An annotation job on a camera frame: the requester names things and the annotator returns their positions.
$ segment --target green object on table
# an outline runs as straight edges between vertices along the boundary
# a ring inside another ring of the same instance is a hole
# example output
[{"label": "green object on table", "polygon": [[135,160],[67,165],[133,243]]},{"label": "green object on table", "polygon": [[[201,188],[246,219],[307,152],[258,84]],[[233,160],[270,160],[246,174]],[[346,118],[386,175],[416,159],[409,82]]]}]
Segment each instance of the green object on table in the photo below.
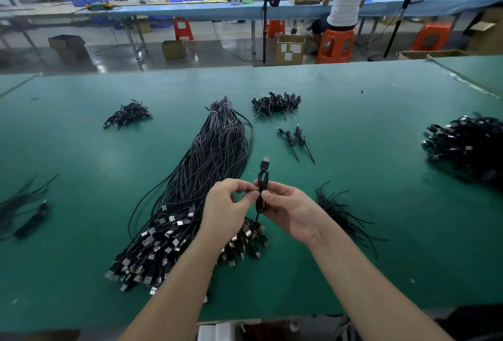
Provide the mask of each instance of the green object on table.
[{"label": "green object on table", "polygon": [[435,62],[496,96],[503,97],[503,56],[434,58]]},{"label": "green object on table", "polygon": [[[374,242],[378,261],[362,251],[422,308],[503,301],[503,195],[440,172],[421,147],[430,124],[474,110],[501,118],[503,105],[428,62],[58,76],[35,78],[0,99],[0,200],[34,174],[41,182],[61,173],[47,194],[45,223],[25,240],[0,242],[0,331],[131,321],[148,287],[122,293],[103,275],[129,242],[135,205],[179,163],[208,116],[205,106],[226,95],[252,120],[251,99],[268,90],[295,92],[302,102],[286,121],[255,122],[242,179],[253,181],[267,156],[271,180],[312,197],[326,181],[326,192],[351,189],[342,202],[375,222],[366,225],[371,235],[390,239]],[[132,98],[153,118],[103,129]],[[299,146],[297,162],[278,134],[277,127],[293,132],[297,124],[317,165]],[[255,217],[253,209],[248,215]],[[341,313],[308,249],[265,217],[260,222],[272,246],[259,260],[215,268],[200,320]]]}]

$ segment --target stool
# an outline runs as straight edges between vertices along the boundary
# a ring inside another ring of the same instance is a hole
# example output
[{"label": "stool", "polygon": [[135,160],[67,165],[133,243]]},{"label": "stool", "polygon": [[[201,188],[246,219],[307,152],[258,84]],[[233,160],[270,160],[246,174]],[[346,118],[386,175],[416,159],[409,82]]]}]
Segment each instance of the stool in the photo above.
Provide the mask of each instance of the stool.
[{"label": "stool", "polygon": [[[185,27],[180,28],[178,26],[179,23],[184,22]],[[188,37],[191,40],[194,40],[194,37],[192,36],[192,30],[190,29],[190,24],[187,20],[181,19],[181,18],[175,18],[174,19],[174,36],[179,40],[181,37]]]},{"label": "stool", "polygon": [[[412,43],[411,51],[439,51],[449,40],[451,33],[450,23],[430,22],[425,23]],[[438,35],[433,45],[423,45],[424,40],[430,35]]]},{"label": "stool", "polygon": [[[351,51],[353,49],[353,38],[355,33],[353,30],[349,31],[331,31],[325,30],[321,37],[319,45],[318,56],[316,57],[315,64],[333,64],[333,63],[349,63],[351,58]],[[343,52],[344,43],[349,40],[349,48]],[[329,41],[329,49],[324,51],[324,45]]]},{"label": "stool", "polygon": [[267,20],[266,32],[268,37],[274,37],[277,33],[285,33],[284,20]]}]

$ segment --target blue tablecloth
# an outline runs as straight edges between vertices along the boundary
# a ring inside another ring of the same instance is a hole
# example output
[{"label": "blue tablecloth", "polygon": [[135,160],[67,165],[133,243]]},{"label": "blue tablecloth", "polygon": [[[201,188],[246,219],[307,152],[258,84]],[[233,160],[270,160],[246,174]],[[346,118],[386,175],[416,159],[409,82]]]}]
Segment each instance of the blue tablecloth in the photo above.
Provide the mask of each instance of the blue tablecloth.
[{"label": "blue tablecloth", "polygon": [[[503,0],[424,0],[417,4],[410,4],[406,16],[437,16],[450,15],[463,11],[474,10],[490,6]],[[372,0],[360,9],[360,17],[375,17],[395,15],[403,0]],[[240,4],[232,6],[230,3],[201,3],[201,4],[172,4],[172,5],[139,5],[122,6],[104,13],[79,11],[76,15],[106,14],[110,18],[122,18],[131,15],[164,15],[179,18],[201,20],[260,20],[263,2]],[[267,19],[309,19],[330,14],[331,6],[302,5],[295,6],[291,1],[281,1],[278,7],[267,8]]]}]

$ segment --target left hand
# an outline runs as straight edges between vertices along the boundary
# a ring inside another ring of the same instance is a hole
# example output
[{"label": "left hand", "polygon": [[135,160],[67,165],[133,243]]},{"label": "left hand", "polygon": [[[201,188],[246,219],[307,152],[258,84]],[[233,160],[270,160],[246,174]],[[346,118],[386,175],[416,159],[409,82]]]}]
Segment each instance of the left hand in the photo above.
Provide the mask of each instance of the left hand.
[{"label": "left hand", "polygon": [[[247,194],[234,203],[233,192]],[[241,229],[244,216],[259,196],[257,188],[250,182],[232,178],[217,182],[206,196],[199,233],[209,236],[218,245],[218,250],[222,249]]]}]

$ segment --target white label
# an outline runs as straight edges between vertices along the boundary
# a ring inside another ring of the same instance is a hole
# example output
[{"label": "white label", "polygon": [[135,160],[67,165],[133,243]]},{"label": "white label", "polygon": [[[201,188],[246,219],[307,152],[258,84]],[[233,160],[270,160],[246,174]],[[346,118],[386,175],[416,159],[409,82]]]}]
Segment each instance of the white label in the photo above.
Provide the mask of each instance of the white label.
[{"label": "white label", "polygon": [[300,53],[301,49],[302,49],[302,45],[300,45],[300,44],[291,44],[290,45],[290,51],[293,53]]}]

